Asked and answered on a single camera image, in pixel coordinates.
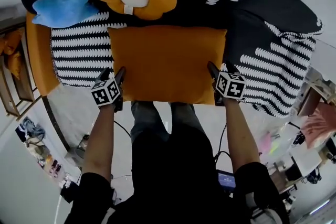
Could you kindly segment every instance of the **blue pillow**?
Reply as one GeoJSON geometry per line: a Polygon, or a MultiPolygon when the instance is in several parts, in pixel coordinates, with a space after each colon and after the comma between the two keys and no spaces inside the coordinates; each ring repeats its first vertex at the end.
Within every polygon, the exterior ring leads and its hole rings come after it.
{"type": "Polygon", "coordinates": [[[38,0],[33,8],[37,12],[34,24],[55,28],[75,25],[98,13],[88,0],[38,0]]]}

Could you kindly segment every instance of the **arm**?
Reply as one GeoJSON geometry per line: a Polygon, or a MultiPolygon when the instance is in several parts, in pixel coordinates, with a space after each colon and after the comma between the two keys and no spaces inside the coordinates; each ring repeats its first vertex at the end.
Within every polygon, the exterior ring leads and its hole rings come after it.
{"type": "Polygon", "coordinates": [[[227,139],[234,173],[243,165],[260,163],[258,147],[238,102],[225,99],[227,139]]]}
{"type": "Polygon", "coordinates": [[[289,223],[279,192],[272,182],[267,168],[260,163],[258,147],[238,102],[233,99],[225,99],[224,103],[228,146],[235,173],[234,197],[237,206],[246,210],[247,216],[251,216],[253,206],[246,203],[246,197],[250,194],[250,200],[254,200],[257,207],[272,209],[281,218],[282,223],[289,223]]]}
{"type": "Polygon", "coordinates": [[[91,131],[84,156],[83,174],[95,173],[110,182],[114,139],[114,105],[103,106],[91,131]]]}

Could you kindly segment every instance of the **black shirt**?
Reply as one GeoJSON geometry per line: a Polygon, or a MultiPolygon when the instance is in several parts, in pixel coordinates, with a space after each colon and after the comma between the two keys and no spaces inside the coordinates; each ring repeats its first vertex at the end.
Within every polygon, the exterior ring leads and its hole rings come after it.
{"type": "MultiPolygon", "coordinates": [[[[279,193],[260,163],[242,166],[235,173],[234,197],[218,182],[212,147],[197,129],[180,125],[167,142],[150,130],[132,145],[134,194],[115,207],[107,223],[119,221],[177,221],[210,219],[250,223],[246,194],[254,193],[257,205],[274,209],[287,223],[279,193]]],[[[100,175],[83,174],[68,223],[102,223],[111,207],[110,182],[100,175]]]]}

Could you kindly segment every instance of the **floor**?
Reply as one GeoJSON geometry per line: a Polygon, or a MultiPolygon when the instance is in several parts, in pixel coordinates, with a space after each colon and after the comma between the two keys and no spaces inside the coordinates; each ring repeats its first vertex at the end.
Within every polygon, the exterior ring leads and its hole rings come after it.
{"type": "MultiPolygon", "coordinates": [[[[59,86],[48,96],[48,99],[66,140],[70,146],[77,146],[82,136],[90,133],[99,112],[90,91],[86,88],[59,86]]],[[[172,126],[169,105],[156,102],[155,106],[170,132],[172,126]]],[[[288,121],[288,119],[277,119],[258,112],[249,105],[241,104],[241,108],[257,144],[260,144],[260,139],[267,132],[277,132],[288,121]]],[[[212,144],[215,155],[226,123],[225,109],[210,105],[195,105],[195,111],[212,144]]],[[[131,130],[134,119],[130,110],[130,102],[124,103],[123,111],[115,115],[115,120],[126,130],[131,130]]],[[[117,190],[118,197],[125,200],[133,194],[132,177],[124,176],[131,175],[131,141],[125,131],[117,125],[115,125],[114,132],[112,174],[115,179],[112,181],[112,186],[117,190]]],[[[292,126],[286,125],[280,133],[283,139],[288,140],[295,137],[296,130],[292,126]]],[[[223,137],[221,150],[228,151],[226,133],[223,137]]],[[[280,149],[278,154],[283,154],[285,150],[285,148],[280,149]]],[[[265,156],[263,162],[268,162],[269,158],[265,156]]],[[[230,159],[222,155],[217,163],[217,169],[231,172],[230,159]]]]}

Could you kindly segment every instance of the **pink cloth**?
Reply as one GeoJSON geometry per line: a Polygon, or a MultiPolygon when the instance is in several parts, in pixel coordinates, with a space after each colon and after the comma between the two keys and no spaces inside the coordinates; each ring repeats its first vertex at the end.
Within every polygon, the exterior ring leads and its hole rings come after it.
{"type": "Polygon", "coordinates": [[[272,148],[272,138],[270,132],[267,132],[259,141],[259,151],[263,154],[268,154],[272,148]]]}
{"type": "Polygon", "coordinates": [[[327,139],[333,131],[336,131],[336,108],[324,103],[318,104],[301,128],[308,148],[313,147],[317,139],[327,139]]]}

